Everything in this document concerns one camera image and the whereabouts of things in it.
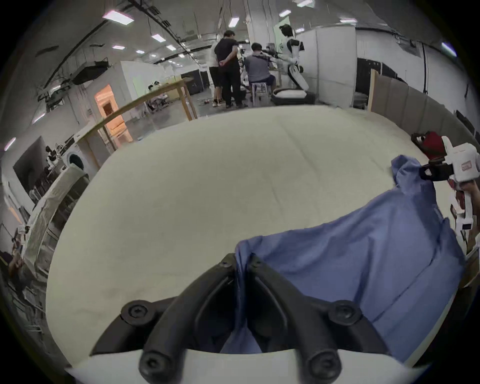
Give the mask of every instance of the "doorway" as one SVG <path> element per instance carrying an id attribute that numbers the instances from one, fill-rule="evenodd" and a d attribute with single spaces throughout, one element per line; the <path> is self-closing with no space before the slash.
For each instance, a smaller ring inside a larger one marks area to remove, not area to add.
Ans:
<path id="1" fill-rule="evenodd" d="M 95 101 L 104 119 L 119 109 L 110 85 L 107 85 L 95 94 Z M 123 143 L 131 143 L 133 141 L 121 115 L 108 122 L 106 126 L 117 147 L 120 147 Z"/>

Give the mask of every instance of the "white partition wall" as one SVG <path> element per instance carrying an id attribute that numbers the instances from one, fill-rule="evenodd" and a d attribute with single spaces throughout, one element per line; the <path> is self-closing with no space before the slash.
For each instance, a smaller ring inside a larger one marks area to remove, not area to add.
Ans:
<path id="1" fill-rule="evenodd" d="M 300 65 L 309 91 L 327 104 L 351 106 L 357 77 L 357 39 L 352 25 L 317 27 L 299 34 Z"/>
<path id="2" fill-rule="evenodd" d="M 318 46 L 318 98 L 348 108 L 357 79 L 355 27 L 340 25 L 315 29 Z"/>

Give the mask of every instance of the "pipe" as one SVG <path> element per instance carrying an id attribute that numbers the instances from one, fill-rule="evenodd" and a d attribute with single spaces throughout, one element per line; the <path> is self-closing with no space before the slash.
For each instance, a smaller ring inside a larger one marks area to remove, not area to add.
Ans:
<path id="1" fill-rule="evenodd" d="M 145 13 L 148 17 L 150 17 L 155 23 L 157 23 L 160 27 L 162 27 L 162 29 L 164 31 L 166 31 L 170 37 L 175 40 L 175 42 L 180 45 L 182 48 L 183 48 L 183 45 L 180 43 L 180 41 L 173 35 L 173 33 L 171 33 L 168 29 L 166 29 L 160 21 L 158 21 L 148 10 L 146 10 L 144 7 L 142 7 L 139 3 L 137 3 L 135 0 L 128 0 L 128 2 L 134 6 L 136 9 L 138 9 L 140 12 L 143 12 Z M 198 60 L 192 56 L 192 54 L 190 52 L 187 52 L 187 51 L 184 51 L 183 53 L 189 55 L 198 65 L 200 65 L 200 63 L 198 62 Z"/>
<path id="2" fill-rule="evenodd" d="M 427 59 L 425 57 L 425 46 L 421 44 L 423 50 L 423 93 L 428 94 L 427 92 Z"/>
<path id="3" fill-rule="evenodd" d="M 127 5 L 127 6 L 123 7 L 123 8 L 121 9 L 121 11 L 124 12 L 124 11 L 130 9 L 131 7 L 132 7 L 132 5 Z M 67 53 L 67 55 L 63 58 L 63 60 L 61 61 L 61 63 L 58 65 L 58 67 L 55 68 L 55 70 L 53 71 L 52 75 L 48 78 L 47 82 L 46 82 L 45 85 L 44 85 L 44 88 L 46 88 L 46 87 L 48 86 L 48 84 L 50 84 L 50 82 L 51 82 L 52 79 L 53 79 L 53 76 L 55 76 L 55 74 L 58 72 L 58 70 L 61 68 L 61 66 L 62 66 L 63 64 L 65 64 L 65 62 L 67 61 L 67 59 L 78 49 L 78 47 L 79 47 L 80 45 L 82 45 L 91 35 L 93 35 L 96 31 L 98 31 L 101 27 L 103 27 L 103 26 L 104 26 L 106 23 L 108 23 L 108 22 L 109 22 L 109 20 L 104 20 L 104 21 L 102 21 L 102 22 L 101 22 L 99 25 L 97 25 L 94 29 L 92 29 L 90 32 L 88 32 L 88 33 L 83 37 L 83 39 L 80 40 L 80 41 L 77 43 L 77 45 L 75 45 L 75 46 L 72 48 L 72 50 L 71 50 L 69 53 Z"/>

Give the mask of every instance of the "person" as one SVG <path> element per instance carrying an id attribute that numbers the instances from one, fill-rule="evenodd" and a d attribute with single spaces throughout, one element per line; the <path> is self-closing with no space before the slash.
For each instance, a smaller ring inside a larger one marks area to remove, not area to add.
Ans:
<path id="1" fill-rule="evenodd" d="M 276 78 L 269 71 L 270 57 L 262 53 L 259 43 L 252 44 L 252 51 L 252 55 L 245 59 L 249 83 L 266 83 L 273 91 L 276 88 Z"/>
<path id="2" fill-rule="evenodd" d="M 57 151 L 52 151 L 48 145 L 45 147 L 45 151 L 48 153 L 47 155 L 48 170 L 51 170 L 59 162 L 57 157 Z"/>
<path id="3" fill-rule="evenodd" d="M 215 87 L 213 93 L 213 103 L 214 107 L 217 107 L 222 103 L 222 87 L 220 86 L 220 75 L 218 73 L 218 60 L 216 59 L 215 48 L 218 42 L 212 44 L 210 50 L 208 51 L 207 64 L 208 71 L 212 77 L 213 85 Z"/>
<path id="4" fill-rule="evenodd" d="M 215 47 L 215 54 L 226 108 L 232 107 L 232 91 L 237 108 L 243 108 L 240 91 L 240 64 L 237 58 L 239 44 L 234 37 L 235 32 L 227 30 L 223 34 L 223 39 Z"/>

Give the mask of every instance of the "washing machine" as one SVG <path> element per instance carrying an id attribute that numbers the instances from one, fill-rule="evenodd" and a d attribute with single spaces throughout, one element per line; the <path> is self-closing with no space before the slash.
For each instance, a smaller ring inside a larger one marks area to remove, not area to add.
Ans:
<path id="1" fill-rule="evenodd" d="M 84 170 L 89 180 L 98 172 L 98 165 L 95 160 L 88 154 L 84 154 L 77 143 L 72 144 L 62 155 L 61 159 L 67 166 L 75 164 L 78 168 Z"/>

